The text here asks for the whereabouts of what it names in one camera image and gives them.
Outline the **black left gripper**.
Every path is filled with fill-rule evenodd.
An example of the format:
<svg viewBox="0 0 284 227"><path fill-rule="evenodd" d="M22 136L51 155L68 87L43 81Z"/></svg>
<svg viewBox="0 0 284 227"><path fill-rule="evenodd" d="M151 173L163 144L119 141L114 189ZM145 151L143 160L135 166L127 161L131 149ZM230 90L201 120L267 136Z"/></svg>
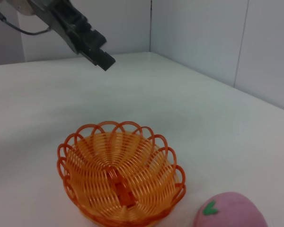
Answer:
<svg viewBox="0 0 284 227"><path fill-rule="evenodd" d="M115 59L100 48L106 38L92 26L69 0L31 0L30 6L43 22L55 31L76 54L107 71Z"/></svg>

